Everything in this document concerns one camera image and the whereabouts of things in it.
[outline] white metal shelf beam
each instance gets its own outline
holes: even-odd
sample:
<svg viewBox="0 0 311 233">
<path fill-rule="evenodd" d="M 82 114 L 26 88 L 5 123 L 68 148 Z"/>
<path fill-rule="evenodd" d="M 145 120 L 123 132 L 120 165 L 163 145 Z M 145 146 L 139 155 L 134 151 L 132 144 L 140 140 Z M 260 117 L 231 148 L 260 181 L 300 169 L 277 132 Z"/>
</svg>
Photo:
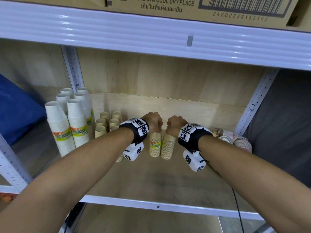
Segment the white metal shelf beam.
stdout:
<svg viewBox="0 0 311 233">
<path fill-rule="evenodd" d="M 0 38 L 311 70 L 311 33 L 9 1 L 0 10 Z"/>
</svg>

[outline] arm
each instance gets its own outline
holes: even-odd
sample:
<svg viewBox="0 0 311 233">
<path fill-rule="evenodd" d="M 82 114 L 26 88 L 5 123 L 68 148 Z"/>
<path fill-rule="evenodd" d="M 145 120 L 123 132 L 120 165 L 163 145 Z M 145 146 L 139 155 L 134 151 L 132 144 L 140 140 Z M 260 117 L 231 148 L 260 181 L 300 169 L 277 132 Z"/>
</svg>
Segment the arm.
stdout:
<svg viewBox="0 0 311 233">
<path fill-rule="evenodd" d="M 178 138 L 187 124 L 182 117 L 168 120 L 167 133 Z M 213 136 L 200 138 L 205 160 L 277 232 L 311 231 L 311 190 L 267 161 Z"/>
<path fill-rule="evenodd" d="M 162 119 L 148 113 L 149 132 L 160 132 Z M 58 232 L 68 212 L 109 171 L 133 141 L 129 128 L 98 137 L 59 160 L 31 182 L 0 213 L 2 233 Z"/>
</svg>

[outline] white plastic device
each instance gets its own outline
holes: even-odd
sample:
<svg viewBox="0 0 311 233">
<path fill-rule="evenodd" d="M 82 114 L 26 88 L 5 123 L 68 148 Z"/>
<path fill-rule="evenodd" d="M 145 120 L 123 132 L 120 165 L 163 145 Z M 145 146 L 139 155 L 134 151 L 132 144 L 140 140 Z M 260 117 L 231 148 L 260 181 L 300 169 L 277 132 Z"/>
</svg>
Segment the white plastic device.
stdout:
<svg viewBox="0 0 311 233">
<path fill-rule="evenodd" d="M 200 156 L 198 150 L 192 154 L 186 149 L 183 152 L 183 157 L 194 172 L 200 171 L 206 166 L 206 163 Z"/>
<path fill-rule="evenodd" d="M 130 144 L 126 148 L 126 150 L 123 152 L 123 156 L 124 158 L 130 161 L 134 161 L 138 157 L 138 155 L 142 152 L 143 149 L 144 149 L 144 144 L 142 142 L 137 145 Z"/>
</svg>

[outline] yellow-green label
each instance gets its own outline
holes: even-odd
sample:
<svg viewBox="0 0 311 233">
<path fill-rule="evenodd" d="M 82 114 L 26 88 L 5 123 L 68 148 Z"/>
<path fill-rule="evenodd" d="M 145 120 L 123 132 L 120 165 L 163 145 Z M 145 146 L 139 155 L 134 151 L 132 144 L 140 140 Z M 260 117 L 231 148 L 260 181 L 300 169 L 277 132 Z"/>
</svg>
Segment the yellow-green label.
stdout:
<svg viewBox="0 0 311 233">
<path fill-rule="evenodd" d="M 71 127 L 72 135 L 73 136 L 84 136 L 87 134 L 86 125 L 83 127 L 73 128 Z"/>
<path fill-rule="evenodd" d="M 155 149 L 155 150 L 160 149 L 161 148 L 161 142 L 150 141 L 150 148 Z"/>
<path fill-rule="evenodd" d="M 52 132 L 52 133 L 56 141 L 66 141 L 72 136 L 70 127 L 68 127 L 68 129 L 62 132 Z"/>
<path fill-rule="evenodd" d="M 88 119 L 86 119 L 86 123 L 88 126 L 92 126 L 93 125 L 92 117 L 89 117 Z"/>
</svg>

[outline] wrist strap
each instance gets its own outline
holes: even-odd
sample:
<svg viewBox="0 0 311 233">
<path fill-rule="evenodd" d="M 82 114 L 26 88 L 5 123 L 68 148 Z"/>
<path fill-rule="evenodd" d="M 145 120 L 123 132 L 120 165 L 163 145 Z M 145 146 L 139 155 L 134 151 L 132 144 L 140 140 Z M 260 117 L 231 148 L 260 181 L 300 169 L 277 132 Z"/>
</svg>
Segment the wrist strap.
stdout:
<svg viewBox="0 0 311 233">
<path fill-rule="evenodd" d="M 119 128 L 120 127 L 127 127 L 133 131 L 134 139 L 131 144 L 141 143 L 147 137 L 147 133 L 149 132 L 149 125 L 141 118 L 131 118 L 126 120 L 120 124 Z"/>
<path fill-rule="evenodd" d="M 205 127 L 192 123 L 184 125 L 178 135 L 178 143 L 189 150 L 190 153 L 200 151 L 198 147 L 199 139 L 204 135 L 212 135 Z"/>
</svg>

